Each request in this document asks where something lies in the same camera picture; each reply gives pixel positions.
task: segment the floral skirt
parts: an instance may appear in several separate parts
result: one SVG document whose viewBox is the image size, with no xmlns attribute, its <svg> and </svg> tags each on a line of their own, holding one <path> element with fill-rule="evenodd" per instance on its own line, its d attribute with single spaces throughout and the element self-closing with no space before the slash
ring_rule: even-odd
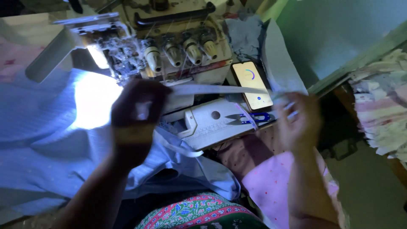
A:
<svg viewBox="0 0 407 229">
<path fill-rule="evenodd" d="M 181 202 L 158 208 L 148 214 L 136 229 L 268 228 L 248 209 L 214 192 L 199 192 Z"/>
</svg>

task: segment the phone screen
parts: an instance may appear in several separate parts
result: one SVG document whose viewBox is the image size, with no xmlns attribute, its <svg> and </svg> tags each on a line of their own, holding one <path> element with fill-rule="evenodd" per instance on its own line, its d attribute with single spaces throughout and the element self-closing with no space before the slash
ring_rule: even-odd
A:
<svg viewBox="0 0 407 229">
<path fill-rule="evenodd" d="M 242 87 L 266 89 L 253 62 L 233 64 L 232 67 Z M 245 93 L 245 96 L 252 110 L 273 105 L 269 94 Z"/>
</svg>

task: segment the person's left hand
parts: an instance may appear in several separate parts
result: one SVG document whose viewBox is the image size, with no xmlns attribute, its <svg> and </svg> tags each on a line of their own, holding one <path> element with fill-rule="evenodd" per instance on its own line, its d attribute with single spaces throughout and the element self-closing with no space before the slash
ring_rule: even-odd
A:
<svg viewBox="0 0 407 229">
<path fill-rule="evenodd" d="M 113 158 L 122 168 L 131 170 L 146 159 L 153 142 L 153 131 L 171 89 L 159 82 L 133 80 L 112 106 L 114 136 Z M 136 103 L 151 102 L 146 120 L 137 120 Z"/>
</svg>

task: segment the person's right hand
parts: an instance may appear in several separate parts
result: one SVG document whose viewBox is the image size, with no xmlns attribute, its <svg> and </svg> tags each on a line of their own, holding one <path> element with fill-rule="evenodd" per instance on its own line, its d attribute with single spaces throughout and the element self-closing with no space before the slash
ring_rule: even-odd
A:
<svg viewBox="0 0 407 229">
<path fill-rule="evenodd" d="M 286 96 L 290 102 L 294 102 L 289 109 L 283 105 L 274 106 L 278 114 L 278 134 L 283 150 L 291 151 L 294 155 L 312 152 L 318 143 L 322 125 L 317 99 L 298 92 L 289 92 Z M 295 110 L 298 114 L 287 118 Z"/>
</svg>

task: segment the sewing machine handle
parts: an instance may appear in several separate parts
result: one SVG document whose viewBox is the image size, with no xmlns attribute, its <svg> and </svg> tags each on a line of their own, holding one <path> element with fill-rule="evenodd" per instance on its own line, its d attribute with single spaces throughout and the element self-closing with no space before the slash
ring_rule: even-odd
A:
<svg viewBox="0 0 407 229">
<path fill-rule="evenodd" d="M 215 12 L 215 10 L 216 10 L 215 5 L 211 2 L 208 2 L 206 3 L 206 7 L 204 9 L 158 16 L 154 18 L 140 18 L 140 15 L 138 13 L 134 13 L 134 22 L 136 23 L 137 26 L 140 27 L 148 27 L 153 25 L 158 26 L 172 22 L 185 21 L 189 19 L 206 18 L 208 14 Z"/>
</svg>

